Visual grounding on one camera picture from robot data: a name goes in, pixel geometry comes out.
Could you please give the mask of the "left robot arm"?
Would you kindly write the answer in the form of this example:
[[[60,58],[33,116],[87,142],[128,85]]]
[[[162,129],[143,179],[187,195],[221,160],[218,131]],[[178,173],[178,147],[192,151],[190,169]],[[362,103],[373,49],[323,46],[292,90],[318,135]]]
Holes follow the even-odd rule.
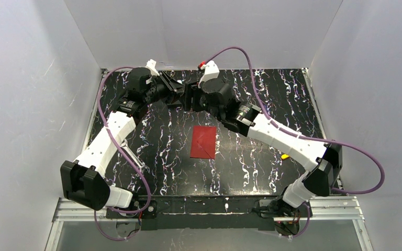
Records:
[[[108,117],[97,103],[103,128],[91,144],[74,160],[64,161],[60,168],[64,197],[93,210],[104,207],[127,209],[133,192],[110,186],[105,181],[106,169],[116,152],[122,154],[141,179],[139,167],[123,151],[121,143],[148,113],[149,105],[159,100],[171,104],[184,92],[184,86],[156,68],[149,60],[144,67],[132,68],[127,87],[114,104]]]

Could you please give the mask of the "red envelope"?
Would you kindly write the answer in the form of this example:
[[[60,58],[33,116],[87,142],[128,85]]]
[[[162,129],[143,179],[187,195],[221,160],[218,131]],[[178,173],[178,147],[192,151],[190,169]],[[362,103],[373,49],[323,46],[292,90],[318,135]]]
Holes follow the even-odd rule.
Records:
[[[216,127],[193,127],[190,158],[215,159]]]

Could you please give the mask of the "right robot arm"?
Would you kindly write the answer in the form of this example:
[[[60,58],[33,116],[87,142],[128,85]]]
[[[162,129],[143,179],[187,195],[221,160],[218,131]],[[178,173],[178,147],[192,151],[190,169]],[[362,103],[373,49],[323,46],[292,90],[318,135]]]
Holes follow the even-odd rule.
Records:
[[[342,167],[341,146],[305,139],[266,117],[261,108],[239,101],[231,86],[220,79],[186,84],[181,102],[186,110],[205,111],[228,130],[261,141],[301,164],[306,172],[283,191],[285,204],[297,208],[315,196],[331,194]]]

